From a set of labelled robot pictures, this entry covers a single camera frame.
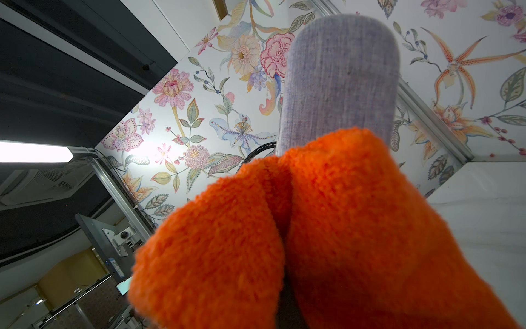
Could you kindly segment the orange fluffy cloth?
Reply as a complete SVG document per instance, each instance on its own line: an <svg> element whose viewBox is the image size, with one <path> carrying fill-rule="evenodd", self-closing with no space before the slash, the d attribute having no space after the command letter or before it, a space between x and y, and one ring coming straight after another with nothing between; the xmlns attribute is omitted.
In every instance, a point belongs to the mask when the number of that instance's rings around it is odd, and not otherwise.
<svg viewBox="0 0 526 329"><path fill-rule="evenodd" d="M136 253L128 298L163 328L274 328L288 276L311 328L516 328L369 130L244 165Z"/></svg>

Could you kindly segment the purple eyeglass case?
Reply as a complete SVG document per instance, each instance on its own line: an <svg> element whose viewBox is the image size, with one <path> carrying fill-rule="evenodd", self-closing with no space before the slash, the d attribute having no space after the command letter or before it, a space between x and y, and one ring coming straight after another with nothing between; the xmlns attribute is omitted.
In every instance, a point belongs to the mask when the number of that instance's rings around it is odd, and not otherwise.
<svg viewBox="0 0 526 329"><path fill-rule="evenodd" d="M352 127L389 141L400 64L383 23L360 15L317 19L294 39L287 63L278 156Z"/></svg>

